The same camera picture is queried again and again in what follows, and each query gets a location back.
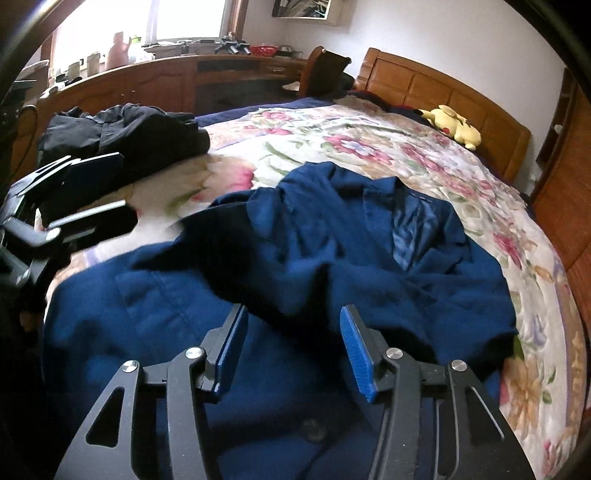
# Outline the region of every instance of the stuffed toy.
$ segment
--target stuffed toy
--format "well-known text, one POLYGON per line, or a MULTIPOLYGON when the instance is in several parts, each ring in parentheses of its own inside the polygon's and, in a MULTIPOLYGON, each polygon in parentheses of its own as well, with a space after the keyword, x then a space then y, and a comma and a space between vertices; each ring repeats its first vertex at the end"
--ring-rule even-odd
POLYGON ((468 150, 474 151, 482 143, 480 132, 461 115, 458 115, 447 105, 439 105, 439 108, 427 112, 421 110, 423 117, 429 120, 441 133, 453 138, 468 150))

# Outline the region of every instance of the wooden bed frame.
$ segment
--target wooden bed frame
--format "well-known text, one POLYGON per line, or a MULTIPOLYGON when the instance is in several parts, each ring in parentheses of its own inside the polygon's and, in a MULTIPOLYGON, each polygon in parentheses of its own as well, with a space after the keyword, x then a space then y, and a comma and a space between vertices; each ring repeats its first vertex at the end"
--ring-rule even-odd
POLYGON ((370 48, 355 83, 391 105, 432 110, 449 105, 482 134, 476 150, 488 167, 511 184, 521 167, 530 131, 468 85, 426 65, 370 48))

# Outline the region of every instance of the white wall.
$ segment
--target white wall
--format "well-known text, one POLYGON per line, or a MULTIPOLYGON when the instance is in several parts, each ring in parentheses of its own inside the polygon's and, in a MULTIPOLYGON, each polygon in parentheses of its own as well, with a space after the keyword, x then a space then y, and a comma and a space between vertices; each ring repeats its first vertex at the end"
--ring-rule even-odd
POLYGON ((244 23, 244 39, 251 45, 283 44, 287 25, 284 20, 273 18, 275 0, 249 0, 244 23))
POLYGON ((447 73, 486 95, 532 132, 516 185, 524 188, 554 115, 563 62, 504 0, 343 0, 338 27, 271 18, 273 0, 251 0, 245 38, 287 43, 308 55, 318 45, 353 59, 369 47, 447 73))

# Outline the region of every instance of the cabinet door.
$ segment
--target cabinet door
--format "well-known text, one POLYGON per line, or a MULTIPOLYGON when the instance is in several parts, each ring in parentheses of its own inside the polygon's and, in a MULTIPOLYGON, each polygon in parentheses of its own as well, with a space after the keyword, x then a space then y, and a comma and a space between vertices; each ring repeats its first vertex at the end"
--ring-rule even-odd
POLYGON ((75 83, 56 94, 56 112, 79 106, 92 115, 114 105, 125 103, 123 94, 125 69, 106 72, 75 83))
POLYGON ((195 95, 191 85, 194 63, 187 60, 162 59, 128 69, 126 101, 157 106, 165 112, 191 112, 195 95))

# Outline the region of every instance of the bottle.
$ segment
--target bottle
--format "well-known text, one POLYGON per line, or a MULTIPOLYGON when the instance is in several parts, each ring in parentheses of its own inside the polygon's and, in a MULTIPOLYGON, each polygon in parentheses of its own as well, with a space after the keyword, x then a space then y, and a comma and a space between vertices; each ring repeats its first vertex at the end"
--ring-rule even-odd
POLYGON ((128 51, 130 45, 131 37, 129 38, 129 43, 124 43, 123 32, 117 32, 113 37, 113 46, 107 54, 105 69, 112 70, 127 65, 129 63, 128 51))

